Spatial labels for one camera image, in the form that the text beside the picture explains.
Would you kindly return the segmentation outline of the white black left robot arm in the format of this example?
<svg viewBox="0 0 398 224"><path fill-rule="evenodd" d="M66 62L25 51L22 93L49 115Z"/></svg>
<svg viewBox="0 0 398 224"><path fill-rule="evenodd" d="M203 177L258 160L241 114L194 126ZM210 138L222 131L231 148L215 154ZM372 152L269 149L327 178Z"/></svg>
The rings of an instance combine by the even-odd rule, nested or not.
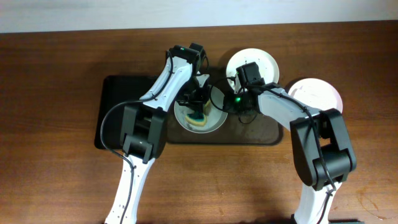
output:
<svg viewBox="0 0 398 224"><path fill-rule="evenodd" d="M123 109L120 131L123 170L113 206L106 223L136 223L137 209L147 175L165 146L169 109L174 103L193 110L194 117L205 120L209 100L208 75L200 73L208 58L203 46L175 45L166 51L165 67L151 88L138 100L113 106L104 116Z"/></svg>

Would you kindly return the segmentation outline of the pale green plate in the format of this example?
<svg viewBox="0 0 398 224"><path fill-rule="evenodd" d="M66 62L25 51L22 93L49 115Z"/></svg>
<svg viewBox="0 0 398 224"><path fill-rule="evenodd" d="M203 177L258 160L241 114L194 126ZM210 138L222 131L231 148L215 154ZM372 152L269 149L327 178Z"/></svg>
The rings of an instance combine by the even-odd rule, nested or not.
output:
<svg viewBox="0 0 398 224"><path fill-rule="evenodd" d="M194 111L202 112L203 106L189 108L186 106L180 106L176 100L174 103L174 117L177 120L177 123L181 125L183 129L195 134L206 134L217 130L228 117L227 112L223 112L215 107L217 106L221 108L223 106L224 94L217 87L214 87L209 97L211 102L211 111L208 116L208 121L203 127L194 126L185 121L186 114L193 113Z"/></svg>

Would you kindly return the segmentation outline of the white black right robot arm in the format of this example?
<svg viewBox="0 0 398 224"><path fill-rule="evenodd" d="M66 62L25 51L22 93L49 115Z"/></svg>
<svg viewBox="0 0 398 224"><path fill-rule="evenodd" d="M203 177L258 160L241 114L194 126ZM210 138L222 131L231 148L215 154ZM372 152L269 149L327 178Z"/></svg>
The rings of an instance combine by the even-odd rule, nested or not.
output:
<svg viewBox="0 0 398 224"><path fill-rule="evenodd" d="M357 167L343 115L321 110L292 96L276 83L266 83L255 62L236 68L240 88L227 112L256 111L290 131L295 170L303 183L294 223L329 223L336 191Z"/></svg>

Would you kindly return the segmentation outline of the pink plate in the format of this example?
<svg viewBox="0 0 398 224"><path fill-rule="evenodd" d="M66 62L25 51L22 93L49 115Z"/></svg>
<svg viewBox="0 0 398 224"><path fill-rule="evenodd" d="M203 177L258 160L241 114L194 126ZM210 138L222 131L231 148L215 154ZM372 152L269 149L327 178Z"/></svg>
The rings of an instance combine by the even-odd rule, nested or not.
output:
<svg viewBox="0 0 398 224"><path fill-rule="evenodd" d="M343 112L343 100L334 86L317 78L304 78L295 82L288 94L312 108L336 109Z"/></svg>

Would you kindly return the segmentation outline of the green and yellow sponge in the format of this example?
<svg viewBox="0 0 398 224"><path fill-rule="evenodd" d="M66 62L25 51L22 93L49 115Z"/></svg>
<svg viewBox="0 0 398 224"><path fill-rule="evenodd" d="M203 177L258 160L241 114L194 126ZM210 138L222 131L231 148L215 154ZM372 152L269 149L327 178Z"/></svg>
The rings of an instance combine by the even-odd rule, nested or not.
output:
<svg viewBox="0 0 398 224"><path fill-rule="evenodd" d="M210 111L211 111L210 104L211 104L211 102L210 102L210 100L208 100L205 103L205 105L203 106L203 111L202 112L194 111L193 113L186 114L185 115L185 121L188 124L192 124L194 126L203 127L208 121L208 116L209 116Z"/></svg>

